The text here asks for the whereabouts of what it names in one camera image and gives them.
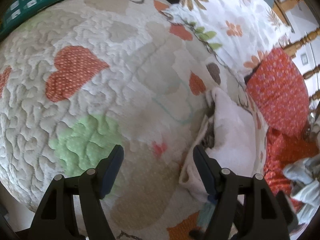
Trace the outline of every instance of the quilted bedspread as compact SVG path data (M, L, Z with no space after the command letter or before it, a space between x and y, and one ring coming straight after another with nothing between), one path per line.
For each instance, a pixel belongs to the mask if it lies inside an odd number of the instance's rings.
M165 0L65 0L0 45L0 181L35 211L60 173L95 167L115 144L125 158L101 201L117 239L184 240L202 203L179 187L180 168L220 86L254 116L255 171L267 125L230 72ZM79 228L84 231L75 197Z

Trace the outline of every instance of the white cloth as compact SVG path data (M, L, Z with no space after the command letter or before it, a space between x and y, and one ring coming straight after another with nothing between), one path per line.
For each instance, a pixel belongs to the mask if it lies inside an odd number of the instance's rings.
M215 113L210 118L205 116L179 178L179 183L200 201L206 201L208 194L193 161L192 152L204 138L210 124L214 125L215 143L214 147L207 148L206 152L210 158L216 159L222 168L229 168L237 175L251 177L256 159L255 126L252 115L237 106L218 87L207 94L207 101L209 105L212 101L215 102Z
M284 176L295 181L291 197L305 203L298 212L299 224L310 223L320 206L320 154L288 164L283 170Z

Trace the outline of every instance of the green book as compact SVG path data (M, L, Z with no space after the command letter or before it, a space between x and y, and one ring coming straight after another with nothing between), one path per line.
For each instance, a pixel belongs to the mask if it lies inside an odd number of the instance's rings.
M1 19L0 41L33 15L58 1L60 0L14 0Z

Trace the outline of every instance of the floral pillow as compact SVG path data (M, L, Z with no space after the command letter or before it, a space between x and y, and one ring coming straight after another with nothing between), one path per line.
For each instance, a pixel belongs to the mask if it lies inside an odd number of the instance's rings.
M291 33L264 0L180 0L165 13L187 25L241 82Z

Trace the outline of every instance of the orange polka dot heart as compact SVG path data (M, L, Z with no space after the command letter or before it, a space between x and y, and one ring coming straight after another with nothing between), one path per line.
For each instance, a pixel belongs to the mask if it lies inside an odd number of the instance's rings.
M70 98L95 74L109 67L82 46L64 47L54 58L54 66L58 71L49 76L45 87L45 94L52 102Z
M2 74L0 74L0 98L2 97L3 88L7 84L10 72L11 72L11 67L6 67L4 72Z

